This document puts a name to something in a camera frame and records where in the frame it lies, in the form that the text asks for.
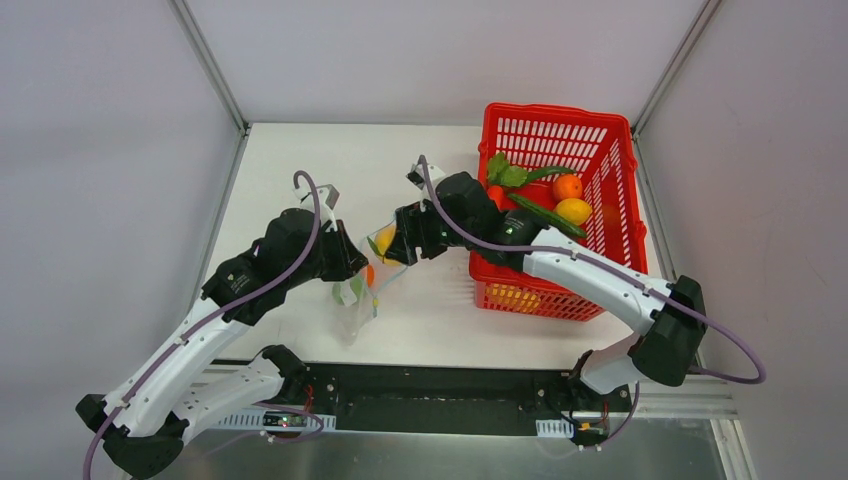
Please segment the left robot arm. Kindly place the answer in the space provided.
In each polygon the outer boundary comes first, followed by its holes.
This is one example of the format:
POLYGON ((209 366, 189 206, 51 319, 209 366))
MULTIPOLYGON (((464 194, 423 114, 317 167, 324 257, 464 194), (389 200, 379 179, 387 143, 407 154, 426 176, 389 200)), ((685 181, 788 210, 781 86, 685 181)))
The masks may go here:
POLYGON ((106 395, 88 394, 76 412, 95 437, 94 454, 137 479, 167 468, 199 433, 250 404, 308 401, 307 368, 286 346, 261 349, 245 367, 203 388, 195 378, 294 288, 341 282, 368 264, 343 223, 301 208, 283 211, 244 252, 222 262, 178 329, 128 380, 106 395))

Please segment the green lime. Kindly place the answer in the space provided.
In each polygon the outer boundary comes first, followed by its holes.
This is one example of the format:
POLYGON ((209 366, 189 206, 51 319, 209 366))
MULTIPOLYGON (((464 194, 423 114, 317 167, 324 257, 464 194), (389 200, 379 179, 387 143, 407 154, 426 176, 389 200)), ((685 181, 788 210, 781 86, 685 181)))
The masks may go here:
POLYGON ((346 282, 339 284, 338 299, 343 306, 352 306, 358 303, 363 295, 367 283, 361 276, 355 276, 346 282))

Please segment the clear zip top bag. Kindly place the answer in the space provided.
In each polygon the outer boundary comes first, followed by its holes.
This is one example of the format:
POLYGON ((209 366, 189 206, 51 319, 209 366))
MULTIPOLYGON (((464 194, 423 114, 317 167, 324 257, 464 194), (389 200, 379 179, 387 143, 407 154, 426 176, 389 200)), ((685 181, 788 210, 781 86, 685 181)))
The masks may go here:
POLYGON ((395 233, 396 222, 390 221, 365 235, 356 246, 366 256, 366 266, 352 278, 331 284, 330 298, 336 304, 337 333, 345 346, 353 345, 362 327, 378 316, 381 295, 408 269, 384 256, 395 233))

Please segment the yellow orange with leaf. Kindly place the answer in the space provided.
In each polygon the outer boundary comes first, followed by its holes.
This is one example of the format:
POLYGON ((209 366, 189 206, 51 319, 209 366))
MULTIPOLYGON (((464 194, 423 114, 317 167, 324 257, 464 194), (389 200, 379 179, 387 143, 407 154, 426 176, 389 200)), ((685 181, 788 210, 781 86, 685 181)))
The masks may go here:
POLYGON ((388 266, 401 266, 399 261, 390 259, 386 256, 386 252, 391 246, 395 234, 396 226, 394 224, 389 224, 378 230, 371 237, 367 238, 368 245, 376 255, 377 259, 388 266))

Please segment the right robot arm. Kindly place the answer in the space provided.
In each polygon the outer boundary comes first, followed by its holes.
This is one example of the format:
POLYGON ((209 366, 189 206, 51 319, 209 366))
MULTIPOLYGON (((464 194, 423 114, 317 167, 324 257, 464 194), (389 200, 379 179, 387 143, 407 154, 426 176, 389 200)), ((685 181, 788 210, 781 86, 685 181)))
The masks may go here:
POLYGON ((419 167, 407 178, 421 198, 396 209, 387 258, 412 266, 461 247, 511 273, 565 288, 631 329, 580 358, 567 384, 573 405, 593 409, 616 388, 642 379, 669 387, 684 382, 706 330, 695 319, 704 310, 697 282, 650 277, 580 245, 538 214, 501 211, 466 172, 439 176, 433 188, 419 167))

